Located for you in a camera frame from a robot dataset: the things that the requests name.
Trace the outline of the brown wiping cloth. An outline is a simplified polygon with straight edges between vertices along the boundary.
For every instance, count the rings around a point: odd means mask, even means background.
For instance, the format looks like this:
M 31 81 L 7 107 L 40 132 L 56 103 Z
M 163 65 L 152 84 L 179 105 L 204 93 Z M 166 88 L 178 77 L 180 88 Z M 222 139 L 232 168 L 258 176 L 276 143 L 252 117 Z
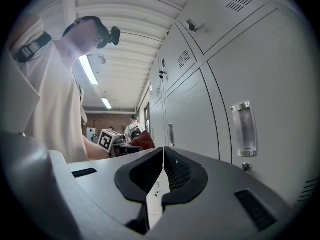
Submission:
M 148 131 L 143 131 L 139 137 L 130 142 L 131 146 L 140 147 L 142 151 L 155 148 L 155 143 Z

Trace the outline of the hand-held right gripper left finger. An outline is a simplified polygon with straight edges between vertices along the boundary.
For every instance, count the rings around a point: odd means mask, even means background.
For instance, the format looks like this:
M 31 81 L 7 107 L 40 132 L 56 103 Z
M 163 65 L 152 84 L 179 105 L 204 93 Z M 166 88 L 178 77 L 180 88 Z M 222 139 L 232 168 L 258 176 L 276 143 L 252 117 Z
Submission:
M 76 180 L 88 196 L 107 214 L 122 225 L 138 217 L 141 204 L 127 200 L 115 184 L 115 173 L 122 166 L 154 151 L 149 149 L 125 156 L 87 162 L 69 163 L 71 172 L 93 168 L 95 173 L 77 177 Z

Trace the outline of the grey metal locker door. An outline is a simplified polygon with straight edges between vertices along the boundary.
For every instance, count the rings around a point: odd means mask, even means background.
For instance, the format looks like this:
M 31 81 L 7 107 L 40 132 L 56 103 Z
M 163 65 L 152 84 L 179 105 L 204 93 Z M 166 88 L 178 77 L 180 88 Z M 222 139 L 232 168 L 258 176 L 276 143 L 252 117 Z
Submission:
M 165 93 L 197 62 L 180 29 L 173 25 L 165 38 L 160 52 Z

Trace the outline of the long ceiling light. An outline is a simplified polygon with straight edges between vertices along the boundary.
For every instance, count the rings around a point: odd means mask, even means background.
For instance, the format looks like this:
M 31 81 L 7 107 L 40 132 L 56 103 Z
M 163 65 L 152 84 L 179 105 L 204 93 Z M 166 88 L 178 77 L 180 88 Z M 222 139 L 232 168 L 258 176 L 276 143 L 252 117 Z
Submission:
M 89 80 L 89 82 L 92 84 L 92 85 L 95 85 L 97 86 L 99 83 L 97 81 L 97 78 L 92 70 L 92 67 L 91 67 L 91 64 L 89 62 L 89 59 L 88 59 L 88 56 L 87 55 L 83 55 L 81 57 L 79 57 L 79 62 Z

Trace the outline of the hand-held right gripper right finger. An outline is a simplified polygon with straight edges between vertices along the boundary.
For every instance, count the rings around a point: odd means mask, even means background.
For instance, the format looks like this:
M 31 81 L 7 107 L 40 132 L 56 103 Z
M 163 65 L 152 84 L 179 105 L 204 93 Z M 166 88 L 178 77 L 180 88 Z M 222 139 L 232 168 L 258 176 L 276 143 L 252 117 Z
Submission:
M 208 182 L 191 202 L 168 205 L 157 224 L 146 234 L 150 240 L 263 240 L 284 219 L 289 205 L 272 189 L 228 162 L 178 148 L 165 147 L 197 162 Z

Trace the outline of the grey metal locker cabinet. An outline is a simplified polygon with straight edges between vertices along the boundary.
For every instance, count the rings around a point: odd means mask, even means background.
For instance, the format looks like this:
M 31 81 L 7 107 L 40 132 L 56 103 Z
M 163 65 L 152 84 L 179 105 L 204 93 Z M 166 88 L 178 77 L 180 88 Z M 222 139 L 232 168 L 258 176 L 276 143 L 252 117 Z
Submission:
M 294 0 L 189 0 L 174 25 L 196 63 L 165 93 L 159 51 L 155 145 L 230 163 L 294 213 L 320 175 L 320 46 L 306 16 Z

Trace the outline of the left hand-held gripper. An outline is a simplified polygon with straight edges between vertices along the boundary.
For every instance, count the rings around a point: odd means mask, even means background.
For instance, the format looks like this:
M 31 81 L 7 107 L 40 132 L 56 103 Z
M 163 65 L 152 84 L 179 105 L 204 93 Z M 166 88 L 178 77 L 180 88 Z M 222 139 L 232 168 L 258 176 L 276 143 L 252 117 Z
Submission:
M 128 142 L 125 134 L 120 134 L 110 129 L 103 129 L 98 139 L 98 145 L 110 152 L 113 145 L 121 145 Z

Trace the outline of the person's left forearm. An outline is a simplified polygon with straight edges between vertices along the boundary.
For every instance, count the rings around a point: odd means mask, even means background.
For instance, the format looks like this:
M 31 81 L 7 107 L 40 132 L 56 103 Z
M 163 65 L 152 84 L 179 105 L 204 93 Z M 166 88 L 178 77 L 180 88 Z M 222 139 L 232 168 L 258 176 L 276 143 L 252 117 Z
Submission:
M 110 154 L 105 151 L 101 146 L 89 141 L 83 136 L 83 142 L 89 160 L 105 160 L 110 158 Z

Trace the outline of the person's light t-shirt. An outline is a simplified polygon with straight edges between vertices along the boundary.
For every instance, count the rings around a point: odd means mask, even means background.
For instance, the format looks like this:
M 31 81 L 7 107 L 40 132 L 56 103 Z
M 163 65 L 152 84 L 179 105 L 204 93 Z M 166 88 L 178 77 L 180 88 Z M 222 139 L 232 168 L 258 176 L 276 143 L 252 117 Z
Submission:
M 67 163 L 87 161 L 80 91 L 42 19 L 34 14 L 22 16 L 8 42 L 14 62 L 40 96 L 25 133 L 62 153 Z

